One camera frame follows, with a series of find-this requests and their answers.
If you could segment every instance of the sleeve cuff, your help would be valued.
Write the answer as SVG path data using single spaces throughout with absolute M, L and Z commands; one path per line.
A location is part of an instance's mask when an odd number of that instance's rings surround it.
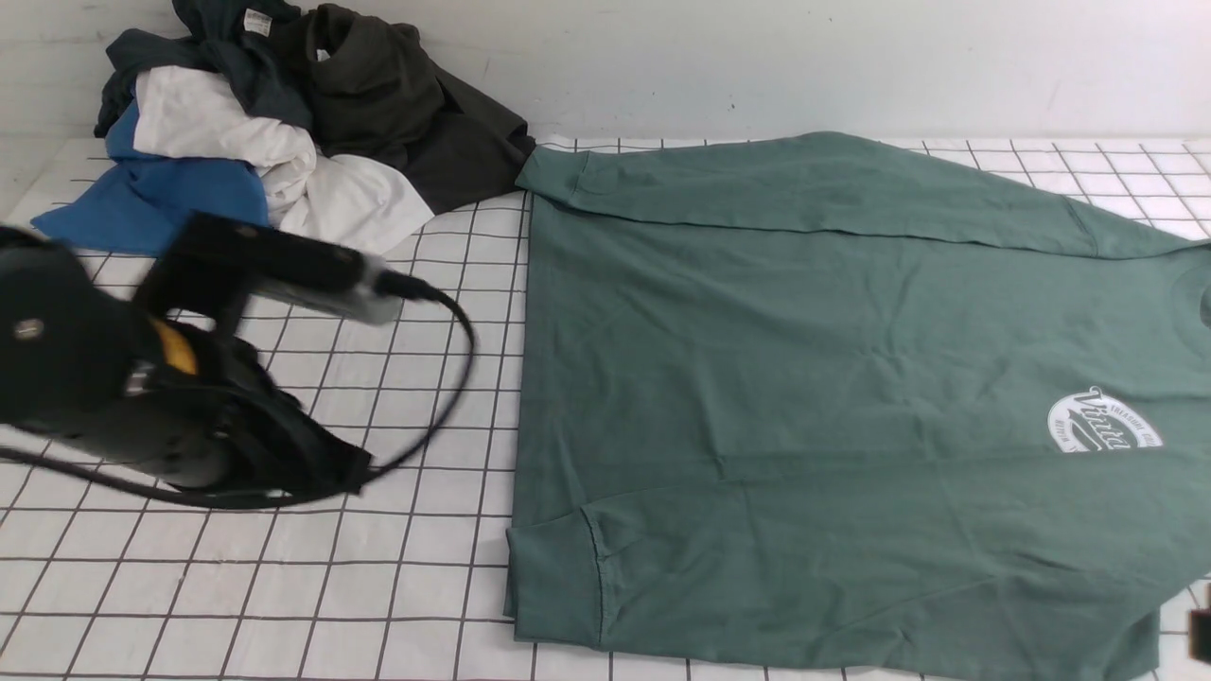
M 587 164 L 587 153 L 555 151 L 539 147 L 522 167 L 517 187 L 551 201 L 569 204 Z
M 599 646 L 602 582 L 584 514 L 515 527 L 509 549 L 517 640 Z

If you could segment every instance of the pile of clothes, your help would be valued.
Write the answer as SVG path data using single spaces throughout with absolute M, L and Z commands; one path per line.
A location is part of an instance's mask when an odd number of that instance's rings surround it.
M 116 166 L 34 219 L 48 236 L 159 254 L 194 211 L 385 253 L 435 214 L 505 194 L 526 121 L 435 64 L 409 24 L 337 5 L 173 0 L 188 38 L 107 53 L 94 133 Z

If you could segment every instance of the yellow label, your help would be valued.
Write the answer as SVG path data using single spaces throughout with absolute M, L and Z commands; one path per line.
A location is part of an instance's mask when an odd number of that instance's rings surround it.
M 189 347 L 189 340 L 185 340 L 179 331 L 157 319 L 151 320 L 151 325 L 155 326 L 160 340 L 163 343 L 163 359 L 168 365 L 182 373 L 197 376 L 197 357 L 194 355 L 194 349 Z

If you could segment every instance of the shirt sleeve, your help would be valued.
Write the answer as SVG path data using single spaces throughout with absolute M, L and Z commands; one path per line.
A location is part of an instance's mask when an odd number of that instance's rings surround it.
M 518 185 L 636 222 L 931 239 L 1124 259 L 1192 242 L 1087 204 L 840 133 L 641 154 L 539 149 Z

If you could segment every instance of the white shirt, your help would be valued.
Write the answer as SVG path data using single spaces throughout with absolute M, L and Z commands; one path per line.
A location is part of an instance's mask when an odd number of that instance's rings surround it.
M 246 161 L 282 231 L 383 254 L 434 213 L 403 174 L 372 159 L 317 151 L 308 131 L 243 111 L 226 80 L 160 67 L 136 84 L 134 149 L 172 159 Z

